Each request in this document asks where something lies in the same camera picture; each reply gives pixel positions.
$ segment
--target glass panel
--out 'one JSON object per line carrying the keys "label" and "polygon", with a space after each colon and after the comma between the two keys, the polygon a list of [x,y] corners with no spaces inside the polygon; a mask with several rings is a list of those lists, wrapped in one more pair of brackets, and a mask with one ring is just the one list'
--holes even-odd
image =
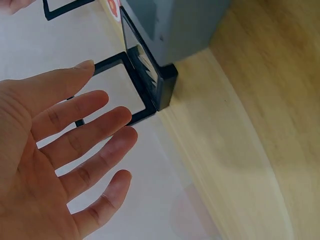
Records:
{"label": "glass panel", "polygon": [[127,107],[132,114],[146,108],[123,64],[116,65],[94,76],[77,95],[94,90],[107,92],[109,102],[94,114],[86,117],[85,123],[91,122],[118,106]]}
{"label": "glass panel", "polygon": [[127,54],[140,77],[147,84],[153,96],[157,94],[158,74],[149,60],[143,46],[132,32],[128,23],[123,20],[123,30],[127,46]]}

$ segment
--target palm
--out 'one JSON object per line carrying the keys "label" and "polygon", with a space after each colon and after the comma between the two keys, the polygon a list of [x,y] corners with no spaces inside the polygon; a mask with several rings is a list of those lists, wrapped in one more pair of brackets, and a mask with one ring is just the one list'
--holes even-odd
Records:
{"label": "palm", "polygon": [[[93,71],[86,71],[87,76],[84,72],[76,76],[75,89],[60,98],[73,95],[88,81]],[[56,76],[53,80],[48,80],[46,84],[59,84]],[[21,82],[22,89],[25,90],[30,82],[27,81],[27,85]],[[18,91],[19,84],[9,82],[11,91]],[[0,158],[3,162],[8,160],[17,165],[15,169],[8,165],[7,171],[0,169],[4,178],[11,179],[0,182],[0,239],[78,240],[103,226],[124,201],[131,180],[129,172],[122,170],[116,173],[102,196],[83,211],[71,214],[67,203],[92,187],[135,144],[137,133],[131,127],[123,127],[131,119],[130,112],[124,107],[115,108],[38,149],[38,141],[62,131],[72,122],[104,106],[108,102],[107,94],[102,91],[86,93],[48,109],[39,103],[39,110],[35,111],[30,111],[26,107],[28,103],[22,102],[23,99],[17,101],[12,92],[3,103],[1,96],[0,93],[0,110],[9,113],[5,109],[5,103],[9,103],[7,106],[14,111],[4,115],[9,124],[0,128],[0,134],[12,129],[5,144],[1,144],[5,134],[0,135],[4,136],[0,138]],[[96,143],[111,135],[111,140],[82,165],[60,177],[55,174],[56,169],[81,157]],[[16,152],[10,151],[14,149],[11,147],[13,143],[17,147]]]}

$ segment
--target black square frame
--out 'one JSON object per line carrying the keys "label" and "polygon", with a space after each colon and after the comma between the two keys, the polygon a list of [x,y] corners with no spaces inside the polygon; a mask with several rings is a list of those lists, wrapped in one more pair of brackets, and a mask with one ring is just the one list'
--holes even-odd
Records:
{"label": "black square frame", "polygon": [[50,21],[52,19],[59,17],[62,14],[72,11],[73,9],[76,9],[83,5],[94,2],[95,0],[75,0],[53,11],[50,11],[49,9],[48,0],[42,0],[42,1],[43,1],[43,10],[44,10],[45,18],[48,21]]}
{"label": "black square frame", "polygon": [[[157,112],[157,110],[155,108],[155,105],[151,101],[150,96],[149,96],[148,92],[146,91],[146,88],[145,88],[144,84],[142,83],[141,78],[139,77],[136,70],[132,66],[132,64],[128,58],[127,53],[125,51],[123,51],[123,52],[118,53],[117,55],[114,55],[112,57],[109,57],[109,58],[101,61],[101,62],[96,63],[94,65],[95,70],[94,70],[93,76],[96,76],[96,75],[98,75],[108,69],[111,69],[119,64],[124,65],[125,70],[127,71],[138,95],[140,96],[140,98],[145,106],[144,110],[139,111],[139,112],[132,115],[131,121],[127,124],[127,126],[132,126],[134,124],[137,124],[137,123],[143,121],[144,119],[151,117],[152,115],[154,115]],[[83,119],[75,122],[75,125],[77,127],[80,127],[84,124],[85,124],[85,121]]]}

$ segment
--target white surface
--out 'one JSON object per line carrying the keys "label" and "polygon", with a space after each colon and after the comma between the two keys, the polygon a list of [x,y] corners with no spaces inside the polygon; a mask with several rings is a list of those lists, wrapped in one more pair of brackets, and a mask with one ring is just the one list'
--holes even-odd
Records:
{"label": "white surface", "polygon": [[[54,5],[59,7],[66,2],[56,0]],[[121,51],[119,43],[106,34],[105,26],[100,25],[103,16],[100,5],[94,2],[48,22],[39,0],[14,16],[0,16],[0,79],[22,79],[56,68],[72,67],[87,59],[98,62],[118,53]],[[142,107],[121,67],[94,77],[81,92],[94,89],[108,92],[110,103],[86,121],[119,105],[129,107],[133,113]],[[74,127],[72,124],[65,131]],[[135,128],[139,139],[133,150],[93,188],[68,204],[72,213],[82,210],[98,198],[117,170],[131,171],[131,188],[123,207],[105,227],[87,239],[218,239],[217,231],[157,116]],[[39,145],[48,144],[59,135],[49,137]],[[68,172],[96,153],[105,142],[59,169],[57,174]]]}

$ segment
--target gray device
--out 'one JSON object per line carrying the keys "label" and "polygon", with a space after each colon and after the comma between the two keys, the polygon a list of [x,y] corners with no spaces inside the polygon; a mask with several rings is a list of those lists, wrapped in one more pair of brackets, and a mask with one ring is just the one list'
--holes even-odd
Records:
{"label": "gray device", "polygon": [[208,47],[231,0],[121,0],[159,66]]}

